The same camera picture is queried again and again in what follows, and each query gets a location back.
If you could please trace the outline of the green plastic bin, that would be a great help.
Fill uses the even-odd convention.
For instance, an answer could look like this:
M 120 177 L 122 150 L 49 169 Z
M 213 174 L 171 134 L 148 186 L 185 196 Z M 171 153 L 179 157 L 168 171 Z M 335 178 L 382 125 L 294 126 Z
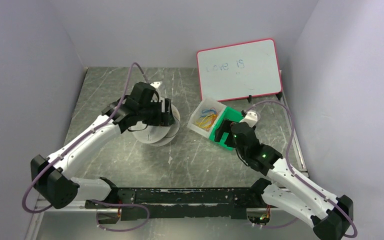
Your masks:
M 239 123 L 243 118 L 241 112 L 227 106 L 220 114 L 220 118 L 213 124 L 209 140 L 232 151 L 235 144 L 231 128 L 232 125 Z

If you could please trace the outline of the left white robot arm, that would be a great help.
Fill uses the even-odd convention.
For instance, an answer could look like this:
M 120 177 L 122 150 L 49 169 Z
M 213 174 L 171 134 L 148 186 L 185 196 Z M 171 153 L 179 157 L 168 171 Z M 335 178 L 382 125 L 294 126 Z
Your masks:
M 66 146 L 48 157 L 30 162 L 34 188 L 55 209 L 73 201 L 121 204 L 118 187 L 110 180 L 75 177 L 83 163 L 106 143 L 130 132 L 143 144 L 168 144 L 180 128 L 180 114 L 169 98 L 161 95 L 163 84 L 138 82 L 130 94 L 110 103 L 94 122 Z

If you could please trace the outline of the white filament spool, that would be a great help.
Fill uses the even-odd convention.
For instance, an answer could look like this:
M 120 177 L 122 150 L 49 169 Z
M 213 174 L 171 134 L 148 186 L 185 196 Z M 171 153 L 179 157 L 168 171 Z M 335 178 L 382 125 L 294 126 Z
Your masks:
M 174 104 L 171 105 L 174 124 L 171 126 L 147 126 L 142 122 L 130 127 L 131 133 L 139 142 L 154 147 L 161 147 L 171 142 L 180 129 L 180 113 Z

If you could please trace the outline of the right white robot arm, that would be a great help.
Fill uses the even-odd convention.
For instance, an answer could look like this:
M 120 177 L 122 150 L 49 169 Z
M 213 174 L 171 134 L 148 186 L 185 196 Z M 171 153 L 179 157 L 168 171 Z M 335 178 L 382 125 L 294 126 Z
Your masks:
M 260 143 L 247 122 L 223 120 L 215 130 L 215 142 L 224 134 L 225 144 L 238 158 L 265 177 L 255 183 L 259 200 L 305 222 L 320 240 L 340 240 L 349 236 L 349 227 L 356 227 L 351 198 L 337 196 L 303 175 L 276 149 Z

